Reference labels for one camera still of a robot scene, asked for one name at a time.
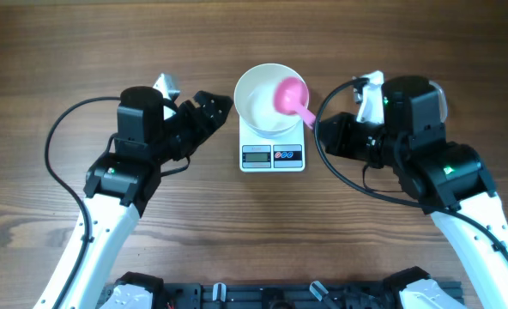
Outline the pink plastic scoop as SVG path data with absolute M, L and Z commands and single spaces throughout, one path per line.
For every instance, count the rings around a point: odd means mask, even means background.
M 309 90 L 298 77 L 287 77 L 275 90 L 273 105 L 283 115 L 298 115 L 303 123 L 313 130 L 315 115 L 308 109 Z

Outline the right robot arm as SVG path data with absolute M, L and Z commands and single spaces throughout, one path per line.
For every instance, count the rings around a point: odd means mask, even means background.
M 447 238 L 481 304 L 508 308 L 508 223 L 492 175 L 478 153 L 446 138 L 443 91 L 423 76 L 349 82 L 357 114 L 317 114 L 323 161 L 337 156 L 397 176 L 405 206 L 421 209 Z

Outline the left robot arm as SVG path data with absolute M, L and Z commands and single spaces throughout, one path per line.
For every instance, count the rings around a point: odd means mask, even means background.
M 55 180 L 80 210 L 73 233 L 36 307 L 93 308 L 124 242 L 142 218 L 168 161 L 188 161 L 227 120 L 233 100 L 197 92 L 176 104 L 178 94 L 147 86 L 125 89 L 117 98 L 118 130 L 88 169 L 79 197 Z

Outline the white bowl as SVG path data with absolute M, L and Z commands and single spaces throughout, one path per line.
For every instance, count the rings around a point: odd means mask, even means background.
M 260 135 L 275 136 L 302 122 L 300 116 L 281 114 L 274 107 L 275 91 L 288 77 L 304 81 L 284 64 L 259 64 L 247 70 L 235 86 L 238 115 Z

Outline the white digital kitchen scale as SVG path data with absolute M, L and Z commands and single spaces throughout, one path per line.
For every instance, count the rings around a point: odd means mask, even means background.
M 239 120 L 239 167 L 244 173 L 296 173 L 305 169 L 304 125 L 264 135 Z

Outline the clear plastic soybean container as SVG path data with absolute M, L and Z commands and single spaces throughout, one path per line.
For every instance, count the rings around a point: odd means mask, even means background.
M 448 105 L 445 91 L 434 81 L 429 81 L 428 84 L 431 88 L 429 97 L 433 100 L 433 104 L 438 106 L 440 122 L 444 124 L 448 117 Z

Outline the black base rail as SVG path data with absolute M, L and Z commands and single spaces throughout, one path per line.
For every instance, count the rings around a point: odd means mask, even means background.
M 324 284 L 213 285 L 167 283 L 166 309 L 404 308 L 399 293 L 383 282 Z

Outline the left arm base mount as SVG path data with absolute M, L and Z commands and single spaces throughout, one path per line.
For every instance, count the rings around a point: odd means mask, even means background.
M 100 309 L 167 309 L 164 280 L 156 276 L 127 272 L 106 285 L 96 304 Z

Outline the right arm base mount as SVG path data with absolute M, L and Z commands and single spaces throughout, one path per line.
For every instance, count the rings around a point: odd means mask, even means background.
M 466 309 L 460 282 L 442 289 L 418 266 L 401 270 L 383 280 L 385 308 Z

